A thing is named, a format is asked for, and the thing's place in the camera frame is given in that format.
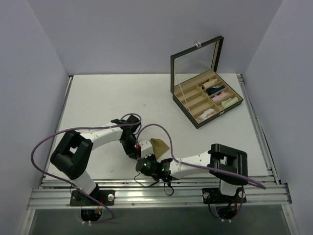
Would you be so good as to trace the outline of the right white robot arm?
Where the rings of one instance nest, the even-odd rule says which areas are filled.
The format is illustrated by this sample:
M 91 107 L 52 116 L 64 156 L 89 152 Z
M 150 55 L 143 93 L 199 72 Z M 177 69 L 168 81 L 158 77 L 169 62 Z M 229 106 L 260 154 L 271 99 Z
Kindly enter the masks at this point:
M 230 201 L 236 195 L 238 187 L 248 184 L 247 153 L 217 143 L 212 144 L 211 149 L 206 152 L 177 161 L 165 159 L 157 162 L 141 158 L 135 169 L 156 181 L 162 180 L 166 183 L 209 172 L 220 179 L 217 196 L 223 202 Z

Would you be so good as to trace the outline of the white underwear pink trim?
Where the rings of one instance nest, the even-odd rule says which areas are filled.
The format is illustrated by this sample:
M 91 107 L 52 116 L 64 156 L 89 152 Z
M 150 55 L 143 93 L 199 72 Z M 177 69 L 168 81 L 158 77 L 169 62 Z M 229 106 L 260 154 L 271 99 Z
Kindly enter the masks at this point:
M 199 115 L 197 117 L 197 121 L 198 122 L 203 122 L 205 120 L 207 120 L 208 118 L 214 116 L 216 114 L 215 110 L 213 108 L 208 109 L 206 111 L 204 111 L 201 115 Z

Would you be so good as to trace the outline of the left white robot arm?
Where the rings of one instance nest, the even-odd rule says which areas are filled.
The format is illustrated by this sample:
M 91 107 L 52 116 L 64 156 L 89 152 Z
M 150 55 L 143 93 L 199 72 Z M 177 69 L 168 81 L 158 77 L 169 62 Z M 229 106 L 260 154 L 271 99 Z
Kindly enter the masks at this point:
M 113 119 L 105 126 L 85 132 L 68 130 L 53 151 L 50 162 L 82 191 L 83 202 L 94 205 L 99 198 L 97 184 L 86 171 L 91 152 L 109 142 L 119 141 L 126 155 L 137 160 L 141 148 L 137 146 L 135 133 L 140 125 L 140 118 L 130 114 L 127 119 Z

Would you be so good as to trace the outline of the tan brown underwear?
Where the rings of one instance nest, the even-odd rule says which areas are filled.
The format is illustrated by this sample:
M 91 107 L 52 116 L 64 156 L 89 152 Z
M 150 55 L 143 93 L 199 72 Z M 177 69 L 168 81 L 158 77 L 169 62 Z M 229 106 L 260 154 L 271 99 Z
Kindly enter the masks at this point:
M 170 147 L 161 139 L 150 139 L 155 158 L 158 160 Z

